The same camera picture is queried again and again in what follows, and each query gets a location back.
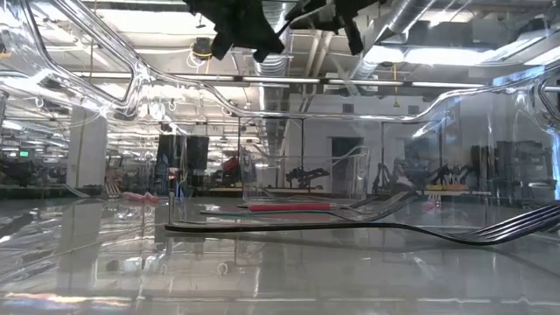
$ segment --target red handle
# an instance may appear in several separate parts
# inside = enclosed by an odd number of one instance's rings
[[[303,203],[303,204],[280,204],[280,205],[251,205],[250,212],[271,211],[331,211],[330,203]]]

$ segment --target ceiling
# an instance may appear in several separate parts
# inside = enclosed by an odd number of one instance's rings
[[[213,24],[199,15],[193,16],[186,12],[186,6],[180,1],[149,0],[130,2],[126,0],[86,0],[85,5],[95,8],[95,13],[109,25],[122,39],[127,41],[136,51],[154,67],[172,74],[219,74],[219,75],[259,75],[252,52],[247,49],[233,48],[223,60],[196,60],[192,55],[192,44],[196,38],[210,38],[215,36]],[[368,27],[373,27],[372,21],[388,14],[391,10],[390,1],[382,5],[372,5],[360,12],[355,19],[357,25],[365,33]],[[497,50],[517,39],[523,27],[539,14],[556,17],[556,7],[551,7],[551,1],[472,1],[445,0],[436,3],[427,10],[419,22],[410,30],[409,42],[404,45],[389,44],[387,47],[397,48],[404,53],[418,48],[435,46],[439,48],[472,49],[455,43],[456,38],[468,37],[470,44],[485,43],[477,50]],[[116,98],[123,98],[127,91],[127,80],[117,78],[89,79],[91,72],[99,76],[100,73],[126,74],[130,70],[116,56],[95,43],[86,31],[73,24],[62,15],[49,1],[31,1],[31,9],[35,17],[45,47],[53,60],[64,68],[81,73],[85,80],[91,80],[98,88],[105,90]],[[422,62],[398,62],[394,65],[378,65],[374,75],[384,80],[399,81],[436,81],[463,82],[486,84],[495,76],[512,73],[528,68],[523,64],[535,56],[557,46],[558,38],[553,26],[547,33],[547,39],[532,45],[522,52],[518,52],[507,62],[499,65],[457,66],[423,64]],[[328,32],[294,31],[286,43],[287,49],[280,58],[288,60],[289,77],[325,77],[339,76],[340,73],[349,74],[356,67],[361,56],[352,56],[347,37],[342,31],[332,35]],[[17,69],[8,60],[2,62],[2,69]],[[219,91],[232,103],[245,109],[262,109],[263,102],[286,103],[286,94],[303,92],[302,85],[294,84],[262,84],[250,83],[242,87],[218,86]],[[277,94],[266,94],[264,89],[274,89]],[[390,94],[392,89],[378,90],[379,93]],[[404,90],[401,93],[434,97],[441,90]],[[158,95],[176,95],[173,104],[164,104],[165,110],[160,113],[159,120],[168,116],[177,125],[188,132],[208,134],[218,137],[217,143],[224,143],[221,136],[232,136],[227,145],[236,143],[237,118],[228,115],[214,100],[197,90],[181,91],[175,88],[154,87],[153,100]],[[271,95],[277,95],[277,100],[271,100]],[[70,108],[43,106],[37,100],[11,100],[6,110],[6,116],[11,122],[18,123],[23,129],[3,129],[4,139],[14,136],[22,141],[36,137],[48,137],[60,141],[65,148],[69,138],[67,126],[71,122]],[[143,113],[146,119],[153,116],[153,112]],[[157,135],[162,130],[158,119],[144,124],[125,123],[109,120],[108,145],[110,149],[120,151],[154,151],[157,148]],[[195,126],[195,122],[206,125]],[[266,126],[249,125],[243,135],[256,142],[263,138]]]

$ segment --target metal fork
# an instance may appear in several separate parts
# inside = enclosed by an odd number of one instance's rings
[[[185,233],[236,233],[294,231],[335,228],[400,228],[437,236],[461,244],[486,246],[509,242],[525,235],[538,232],[543,228],[560,222],[560,206],[549,205],[512,219],[494,224],[472,232],[447,233],[441,229],[416,227],[402,223],[390,222],[334,222],[334,223],[298,223],[298,224],[216,224],[205,222],[175,222],[165,229]]]

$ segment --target reflective surface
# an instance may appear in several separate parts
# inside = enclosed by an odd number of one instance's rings
[[[188,215],[238,199],[192,199]],[[102,203],[3,212],[2,313],[557,314],[557,234],[494,248],[421,234],[356,229],[166,234],[167,206]],[[389,221],[489,224],[507,207],[408,205]]]

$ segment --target utensil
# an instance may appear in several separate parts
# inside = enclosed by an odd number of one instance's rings
[[[298,224],[215,224],[205,222],[176,222],[165,225],[165,229],[185,233],[236,233],[236,232],[268,232],[294,231],[335,228],[400,228],[433,235],[451,242],[473,246],[495,245],[509,242],[525,235],[538,232],[553,223],[560,222],[560,206],[549,205],[512,219],[494,224],[490,227],[465,232],[447,233],[443,230],[427,227],[416,227],[403,223],[386,222],[334,222],[334,223],[298,223]]]

